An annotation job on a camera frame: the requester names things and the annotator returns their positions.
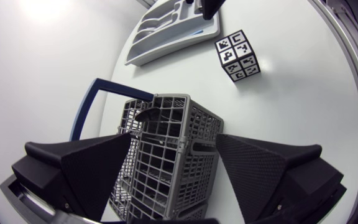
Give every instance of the black plastic part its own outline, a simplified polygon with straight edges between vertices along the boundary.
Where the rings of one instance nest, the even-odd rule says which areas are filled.
[[[335,194],[343,178],[319,158],[319,145],[287,146],[218,134],[216,147],[246,223],[279,221],[280,214],[283,223],[303,223]]]
[[[214,218],[204,220],[139,220],[134,219],[130,224],[219,224]]]
[[[201,6],[203,7],[203,18],[210,20],[214,17],[215,13],[223,5],[225,0],[201,0]]]
[[[27,156],[12,169],[24,187],[55,209],[99,221],[130,142],[129,134],[58,144],[29,142]]]
[[[138,122],[148,122],[148,121],[158,121],[160,117],[161,110],[160,108],[146,108],[140,113],[135,115],[135,121]]]

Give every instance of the basket handle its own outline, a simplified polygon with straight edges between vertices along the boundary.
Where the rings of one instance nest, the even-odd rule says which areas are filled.
[[[75,116],[74,124],[71,129],[70,141],[80,140],[82,128],[85,123],[86,116],[91,108],[92,102],[99,90],[116,93],[122,96],[129,96],[143,101],[153,101],[154,95],[142,90],[138,90],[129,86],[113,83],[100,78],[93,80],[88,88],[84,98],[82,99],[80,108]]]

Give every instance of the black and white cube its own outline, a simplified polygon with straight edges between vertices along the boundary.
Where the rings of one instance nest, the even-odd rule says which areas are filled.
[[[260,72],[255,52],[242,30],[215,43],[222,68],[236,82]]]

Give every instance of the white table surface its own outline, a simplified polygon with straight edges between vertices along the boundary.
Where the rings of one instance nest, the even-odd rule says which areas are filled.
[[[112,81],[150,93],[187,93],[224,120],[223,133],[323,147],[321,157],[344,174],[346,193],[322,223],[345,223],[358,190],[358,92],[345,55],[307,0],[228,0],[221,35],[142,67],[125,66],[134,33]],[[262,73],[233,83],[214,41],[242,29]],[[128,98],[109,94],[101,136],[117,133]],[[206,217],[244,223],[221,159]],[[103,220],[117,220],[107,206]]]

